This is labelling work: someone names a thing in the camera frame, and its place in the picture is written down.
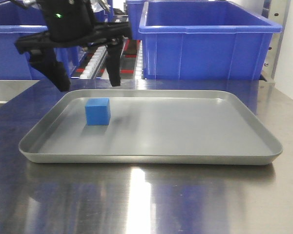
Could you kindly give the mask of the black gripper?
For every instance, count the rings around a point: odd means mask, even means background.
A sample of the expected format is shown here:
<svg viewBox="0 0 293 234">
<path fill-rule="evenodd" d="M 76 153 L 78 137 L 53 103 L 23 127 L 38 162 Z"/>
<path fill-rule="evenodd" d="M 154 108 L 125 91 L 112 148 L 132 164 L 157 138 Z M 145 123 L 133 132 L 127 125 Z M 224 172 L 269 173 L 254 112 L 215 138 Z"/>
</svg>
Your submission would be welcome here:
<svg viewBox="0 0 293 234">
<path fill-rule="evenodd" d="M 15 47 L 20 54 L 29 52 L 29 64 L 48 78 L 59 91 L 70 88 L 70 78 L 55 47 L 65 48 L 99 42 L 107 45 L 106 71 L 112 87 L 121 85 L 120 58 L 125 38 L 132 38 L 128 22 L 97 21 L 90 0 L 37 0 L 47 30 L 20 37 Z"/>
</svg>

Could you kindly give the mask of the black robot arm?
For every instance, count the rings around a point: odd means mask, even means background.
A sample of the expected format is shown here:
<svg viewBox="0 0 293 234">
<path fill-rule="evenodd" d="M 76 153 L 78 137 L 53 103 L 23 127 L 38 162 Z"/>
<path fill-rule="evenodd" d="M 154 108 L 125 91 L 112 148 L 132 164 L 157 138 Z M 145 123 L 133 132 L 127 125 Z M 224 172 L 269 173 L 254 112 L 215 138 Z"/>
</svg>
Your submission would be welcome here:
<svg viewBox="0 0 293 234">
<path fill-rule="evenodd" d="M 28 52 L 31 67 L 47 77 L 59 91 L 68 91 L 70 78 L 54 48 L 105 46 L 106 70 L 111 86 L 121 84 L 120 56 L 124 38 L 132 37 L 129 22 L 97 21 L 89 0 L 38 0 L 47 30 L 20 37 L 15 47 L 20 54 Z"/>
</svg>

